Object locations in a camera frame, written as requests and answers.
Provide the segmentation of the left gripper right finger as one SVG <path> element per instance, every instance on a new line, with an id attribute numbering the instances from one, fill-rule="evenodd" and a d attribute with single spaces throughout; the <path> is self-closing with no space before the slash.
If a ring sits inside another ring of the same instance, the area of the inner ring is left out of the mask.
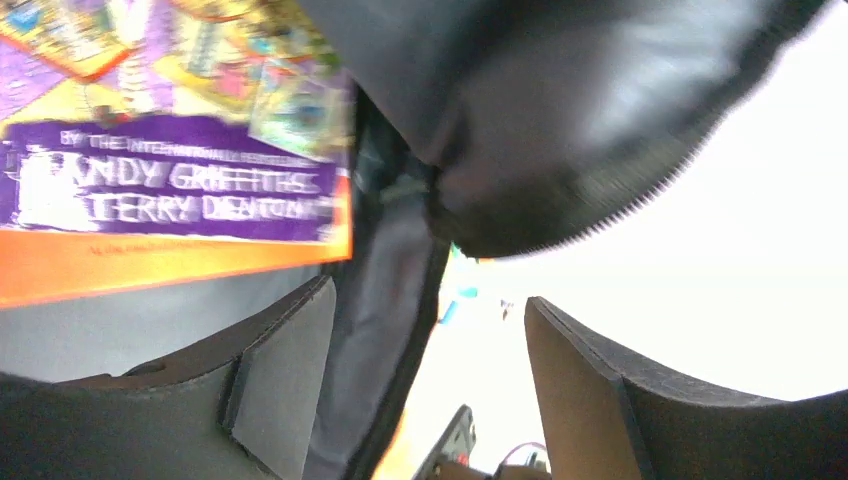
<path id="1" fill-rule="evenodd" d="M 784 401 L 664 366 L 527 301 L 527 348 L 556 479 L 843 479 L 847 395 Z"/>

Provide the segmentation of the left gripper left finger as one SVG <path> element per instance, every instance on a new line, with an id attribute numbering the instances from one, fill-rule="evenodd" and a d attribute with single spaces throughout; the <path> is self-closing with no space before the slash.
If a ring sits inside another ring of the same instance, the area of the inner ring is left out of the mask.
<path id="1" fill-rule="evenodd" d="M 298 479 L 336 290 L 262 312 L 122 376 L 1 378 L 5 479 Z"/>

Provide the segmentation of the purple Treehouse book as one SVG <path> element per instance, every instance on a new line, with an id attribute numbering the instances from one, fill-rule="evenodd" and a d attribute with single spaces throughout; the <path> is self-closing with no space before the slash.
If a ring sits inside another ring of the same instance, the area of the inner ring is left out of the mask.
<path id="1" fill-rule="evenodd" d="M 1 304 L 350 256 L 354 92 L 297 1 L 1 5 Z"/>

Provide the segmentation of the black backpack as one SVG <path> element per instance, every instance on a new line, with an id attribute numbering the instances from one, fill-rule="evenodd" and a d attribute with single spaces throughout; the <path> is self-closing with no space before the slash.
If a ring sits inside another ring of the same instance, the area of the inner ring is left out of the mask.
<path id="1" fill-rule="evenodd" d="M 751 92 L 820 1 L 345 1 L 317 10 L 401 138 L 356 159 L 351 260 L 336 290 L 304 469 L 371 476 L 435 323 L 448 247 L 508 257 L 635 211 Z"/>

